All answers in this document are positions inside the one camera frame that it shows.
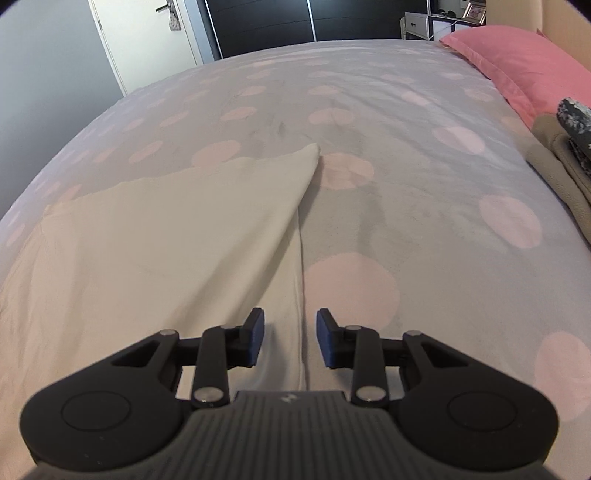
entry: white door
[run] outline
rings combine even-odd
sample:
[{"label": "white door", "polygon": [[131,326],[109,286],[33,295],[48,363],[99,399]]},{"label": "white door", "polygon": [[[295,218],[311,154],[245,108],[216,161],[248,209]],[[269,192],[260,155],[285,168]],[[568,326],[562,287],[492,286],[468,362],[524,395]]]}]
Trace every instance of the white door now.
[{"label": "white door", "polygon": [[166,0],[89,3],[124,94],[202,63],[198,51],[193,55],[186,30],[190,24],[183,23],[182,12],[177,8],[181,30],[171,31],[168,8],[156,11]]}]

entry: pink pillow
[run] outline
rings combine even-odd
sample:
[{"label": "pink pillow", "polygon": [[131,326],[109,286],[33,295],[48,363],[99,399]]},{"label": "pink pillow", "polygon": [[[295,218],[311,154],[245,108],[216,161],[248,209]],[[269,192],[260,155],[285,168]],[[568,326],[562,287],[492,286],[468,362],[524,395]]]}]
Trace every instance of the pink pillow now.
[{"label": "pink pillow", "polygon": [[490,78],[529,128],[539,114],[555,115],[566,97],[591,105],[591,72],[541,35],[490,25],[456,31],[441,42]]}]

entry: headboard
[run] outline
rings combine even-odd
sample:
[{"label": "headboard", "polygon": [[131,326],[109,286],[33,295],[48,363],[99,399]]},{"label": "headboard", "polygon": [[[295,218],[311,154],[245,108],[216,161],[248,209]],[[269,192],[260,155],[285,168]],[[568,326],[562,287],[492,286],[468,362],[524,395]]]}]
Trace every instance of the headboard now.
[{"label": "headboard", "polygon": [[591,70],[591,23],[567,0],[486,0],[486,23],[541,30]]}]

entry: polka dot bed sheet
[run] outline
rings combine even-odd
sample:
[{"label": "polka dot bed sheet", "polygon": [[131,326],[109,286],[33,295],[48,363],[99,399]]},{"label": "polka dot bed sheet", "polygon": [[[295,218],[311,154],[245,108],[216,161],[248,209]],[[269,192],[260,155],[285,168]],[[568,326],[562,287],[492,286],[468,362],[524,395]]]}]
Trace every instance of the polka dot bed sheet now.
[{"label": "polka dot bed sheet", "polygon": [[384,337],[422,330],[544,392],[561,421],[548,466],[589,478],[590,251],[524,160],[535,138],[492,82],[434,43],[283,47],[138,89],[0,222],[0,280],[48,205],[314,142],[322,156],[299,207],[308,387],[350,381],[323,368],[319,307]]}]

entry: picture frame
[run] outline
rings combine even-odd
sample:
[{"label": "picture frame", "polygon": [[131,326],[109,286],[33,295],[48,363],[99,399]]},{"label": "picture frame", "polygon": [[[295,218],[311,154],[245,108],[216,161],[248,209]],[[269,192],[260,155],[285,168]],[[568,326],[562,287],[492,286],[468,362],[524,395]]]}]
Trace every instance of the picture frame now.
[{"label": "picture frame", "polygon": [[478,1],[468,2],[468,6],[462,15],[462,20],[483,25],[486,21],[486,4]]}]

